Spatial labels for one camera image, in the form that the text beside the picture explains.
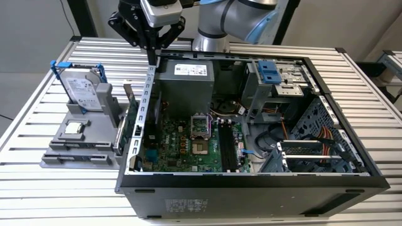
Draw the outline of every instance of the aluminum workbench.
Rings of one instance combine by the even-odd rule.
[[[402,51],[385,50],[378,60],[394,74],[387,86],[402,86]]]
[[[190,50],[187,41],[171,49]],[[115,194],[116,170],[41,169],[39,162],[67,113],[67,95],[51,72],[0,139],[0,225],[402,225],[402,116],[347,54],[334,48],[231,44],[232,53],[309,57],[391,188],[330,218],[142,220]],[[71,41],[57,59],[106,67],[114,95],[122,81],[140,98],[147,56],[124,40]]]

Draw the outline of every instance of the ram slot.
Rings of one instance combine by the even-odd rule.
[[[236,151],[234,147],[232,137],[232,125],[230,122],[219,123],[219,146],[220,146],[220,158],[222,158],[222,169],[224,172],[235,172],[236,166]]]

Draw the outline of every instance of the robotic arm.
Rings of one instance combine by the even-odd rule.
[[[148,64],[156,65],[156,51],[167,48],[180,35],[186,19],[184,8],[195,0],[120,0],[110,26],[135,47],[147,51]],[[276,22],[276,0],[200,0],[199,35],[192,50],[228,52],[226,36],[260,44]],[[170,30],[160,36],[163,26]]]

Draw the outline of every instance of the power supply label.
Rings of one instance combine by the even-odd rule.
[[[87,110],[100,110],[102,106],[89,80],[67,78],[68,87],[76,103]]]
[[[204,212],[207,210],[207,199],[166,199],[167,212]]]
[[[207,76],[207,65],[175,65],[175,75]]]

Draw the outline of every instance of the motherboard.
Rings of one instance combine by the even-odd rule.
[[[226,172],[222,167],[218,121],[210,121],[207,129],[202,128],[202,124],[199,119],[192,123],[191,120],[163,119],[158,148],[146,150],[144,171]],[[210,132],[210,138],[195,137],[191,127],[192,131]],[[232,146],[228,150],[236,158],[236,169],[250,172],[247,156],[239,151],[239,146],[244,147],[239,123],[232,123],[231,131]]]

